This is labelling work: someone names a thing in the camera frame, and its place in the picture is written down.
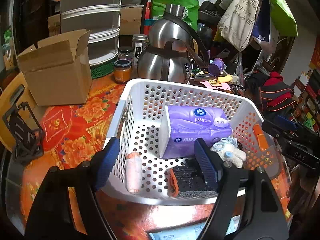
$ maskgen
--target glass jar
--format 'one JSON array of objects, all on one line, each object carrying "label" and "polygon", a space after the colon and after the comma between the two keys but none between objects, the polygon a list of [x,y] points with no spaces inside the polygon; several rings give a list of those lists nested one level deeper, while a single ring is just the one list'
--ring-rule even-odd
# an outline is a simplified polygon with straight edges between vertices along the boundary
[{"label": "glass jar", "polygon": [[137,69],[139,55],[143,51],[145,46],[147,46],[147,44],[148,44],[148,35],[134,34],[132,36],[133,68]]},{"label": "glass jar", "polygon": [[114,62],[114,75],[115,80],[120,83],[125,83],[131,77],[131,61],[128,59],[118,59]]},{"label": "glass jar", "polygon": [[118,48],[118,58],[130,60],[132,65],[133,59],[133,47],[123,46]]}]

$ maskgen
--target green shopping bag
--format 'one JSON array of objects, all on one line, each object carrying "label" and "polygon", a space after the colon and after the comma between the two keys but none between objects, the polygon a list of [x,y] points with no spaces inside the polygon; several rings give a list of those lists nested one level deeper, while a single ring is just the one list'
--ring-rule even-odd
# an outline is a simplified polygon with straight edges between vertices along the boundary
[{"label": "green shopping bag", "polygon": [[183,20],[195,31],[198,24],[198,0],[152,0],[151,16],[162,18],[166,4],[181,5],[186,8]]},{"label": "green shopping bag", "polygon": [[281,36],[298,36],[297,23],[285,0],[269,0],[270,16]]}]

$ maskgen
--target purple tissue pack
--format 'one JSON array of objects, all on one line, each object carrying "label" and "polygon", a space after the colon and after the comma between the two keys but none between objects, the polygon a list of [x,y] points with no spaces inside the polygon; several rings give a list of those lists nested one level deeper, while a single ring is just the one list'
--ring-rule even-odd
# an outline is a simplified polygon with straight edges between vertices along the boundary
[{"label": "purple tissue pack", "polygon": [[159,155],[163,159],[192,156],[197,138],[203,138],[211,147],[231,133],[221,108],[165,106],[159,129]]}]

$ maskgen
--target green woven basket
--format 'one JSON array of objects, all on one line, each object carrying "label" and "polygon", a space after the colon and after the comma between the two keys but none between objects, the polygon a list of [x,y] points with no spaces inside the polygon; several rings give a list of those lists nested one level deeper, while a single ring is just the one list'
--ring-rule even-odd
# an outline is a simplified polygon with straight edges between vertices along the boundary
[{"label": "green woven basket", "polygon": [[101,65],[91,67],[92,79],[100,78],[113,72],[113,69],[114,69],[113,63],[116,60],[117,60],[117,57],[105,63],[102,63]]}]

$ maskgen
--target orange jar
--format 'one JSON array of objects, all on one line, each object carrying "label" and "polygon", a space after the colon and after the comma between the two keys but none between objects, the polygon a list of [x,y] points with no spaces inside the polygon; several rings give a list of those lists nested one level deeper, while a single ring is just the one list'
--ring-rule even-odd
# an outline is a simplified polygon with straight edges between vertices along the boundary
[{"label": "orange jar", "polygon": [[131,76],[131,61],[127,59],[118,59],[114,62],[115,69],[114,75],[115,80],[120,83],[125,83],[130,80]]}]

